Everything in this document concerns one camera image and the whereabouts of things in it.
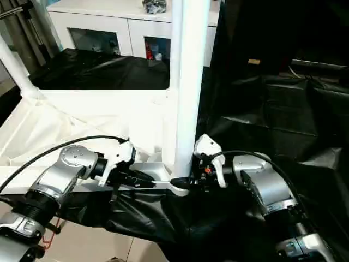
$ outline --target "white cable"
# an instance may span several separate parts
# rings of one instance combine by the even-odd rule
[[[289,65],[288,68],[292,72],[293,75],[295,75],[296,78],[301,78],[295,71],[292,70],[291,66]]]

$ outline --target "black tarp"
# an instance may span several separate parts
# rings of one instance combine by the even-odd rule
[[[66,50],[32,77],[41,89],[167,88],[161,62]],[[308,79],[264,76],[222,84],[204,70],[198,134],[223,149],[268,154],[285,169],[316,228],[349,261],[349,93]],[[1,119],[19,101],[0,98]],[[88,227],[156,241],[170,261],[276,260],[264,224],[245,215],[237,186],[180,198],[163,190],[74,193],[60,216]]]

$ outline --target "white bar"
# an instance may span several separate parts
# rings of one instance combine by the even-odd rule
[[[182,24],[183,24],[183,0],[174,0],[172,1],[170,88],[176,88],[176,89],[178,89],[179,87]]]
[[[25,72],[22,70],[18,61],[13,56],[11,50],[0,35],[0,59],[21,90],[23,97],[41,98],[39,89],[32,84]]]
[[[183,0],[177,141],[172,177],[186,177],[190,174],[209,9],[210,0]]]
[[[163,116],[163,148],[161,159],[168,169],[175,165],[177,102],[182,40],[183,0],[172,1],[172,35],[170,60],[170,88],[167,90]]]

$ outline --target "red wire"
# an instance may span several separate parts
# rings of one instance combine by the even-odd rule
[[[57,219],[56,228],[57,228],[58,225],[59,225],[59,221],[61,221],[60,218]],[[53,233],[53,232],[52,232],[52,236],[51,236],[51,238],[50,238],[49,241],[46,241],[46,240],[45,240],[45,237],[43,236],[43,239],[42,239],[43,243],[44,243],[44,244],[48,244],[47,246],[44,246],[44,249],[45,249],[45,250],[48,250],[48,249],[51,247],[52,241],[53,241],[53,238],[54,238],[54,237],[55,237],[55,233]]]

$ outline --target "white frame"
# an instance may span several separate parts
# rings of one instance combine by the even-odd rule
[[[112,32],[117,36],[120,54],[131,56],[131,40],[126,18],[49,12],[62,47],[75,49],[68,28]]]

